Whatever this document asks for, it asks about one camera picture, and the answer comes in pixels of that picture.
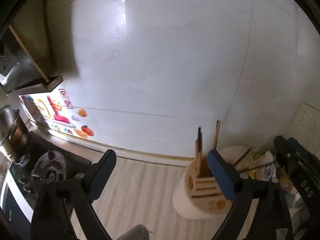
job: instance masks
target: black stove top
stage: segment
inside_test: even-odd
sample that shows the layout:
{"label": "black stove top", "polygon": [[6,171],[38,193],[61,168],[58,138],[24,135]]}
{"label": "black stove top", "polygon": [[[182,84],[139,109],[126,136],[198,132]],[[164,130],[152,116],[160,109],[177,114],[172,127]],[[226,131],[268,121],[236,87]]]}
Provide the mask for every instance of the black stove top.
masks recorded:
{"label": "black stove top", "polygon": [[[65,151],[51,142],[46,141],[33,132],[31,134],[31,148],[30,148],[30,160],[26,164],[12,163],[10,167],[10,173],[13,176],[19,190],[24,198],[27,200],[32,209],[36,206],[38,194],[33,188],[33,180],[31,173],[36,165],[38,159],[48,151],[58,151],[65,159],[66,163],[66,179],[71,179],[77,173],[85,173],[91,166],[91,162],[83,157],[80,157],[74,153]],[[71,213],[72,205],[66,200],[67,210]]]}

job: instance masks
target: gray fabric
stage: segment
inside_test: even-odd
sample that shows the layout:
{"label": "gray fabric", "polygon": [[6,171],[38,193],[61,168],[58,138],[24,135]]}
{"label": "gray fabric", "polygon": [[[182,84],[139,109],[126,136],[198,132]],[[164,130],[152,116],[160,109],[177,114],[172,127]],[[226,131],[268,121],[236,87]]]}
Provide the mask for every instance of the gray fabric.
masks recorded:
{"label": "gray fabric", "polygon": [[149,231],[140,224],[131,228],[117,240],[149,240]]}

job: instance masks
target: stove knob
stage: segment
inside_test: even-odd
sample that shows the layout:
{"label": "stove knob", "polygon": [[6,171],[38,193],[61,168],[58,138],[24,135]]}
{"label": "stove knob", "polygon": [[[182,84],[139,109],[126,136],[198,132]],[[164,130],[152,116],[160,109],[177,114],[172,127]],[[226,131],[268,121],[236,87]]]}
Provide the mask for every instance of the stove knob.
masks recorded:
{"label": "stove knob", "polygon": [[27,184],[23,184],[23,190],[25,190],[26,192],[29,192],[29,193],[32,192],[32,187],[29,182]]}
{"label": "stove knob", "polygon": [[27,183],[26,177],[25,177],[24,175],[19,175],[18,181],[19,181],[21,184],[26,184],[26,183]]}

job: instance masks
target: stainless steel pot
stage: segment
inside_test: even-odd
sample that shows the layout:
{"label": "stainless steel pot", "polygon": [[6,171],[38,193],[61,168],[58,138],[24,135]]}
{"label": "stainless steel pot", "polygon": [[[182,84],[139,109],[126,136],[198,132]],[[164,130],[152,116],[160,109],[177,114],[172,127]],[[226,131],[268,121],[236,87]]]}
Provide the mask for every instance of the stainless steel pot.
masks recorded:
{"label": "stainless steel pot", "polygon": [[19,109],[6,105],[0,108],[0,152],[10,162],[18,162],[24,155],[30,135],[19,116]]}

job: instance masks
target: pot handle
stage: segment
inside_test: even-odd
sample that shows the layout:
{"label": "pot handle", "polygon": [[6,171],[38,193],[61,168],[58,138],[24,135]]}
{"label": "pot handle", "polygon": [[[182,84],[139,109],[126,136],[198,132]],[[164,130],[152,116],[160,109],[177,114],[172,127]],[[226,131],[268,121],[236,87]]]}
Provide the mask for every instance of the pot handle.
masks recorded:
{"label": "pot handle", "polygon": [[17,125],[15,125],[15,126],[12,128],[12,130],[11,130],[11,132],[10,132],[10,135],[9,135],[9,141],[11,141],[12,136],[13,136],[14,133],[16,132],[17,128],[18,128]]}

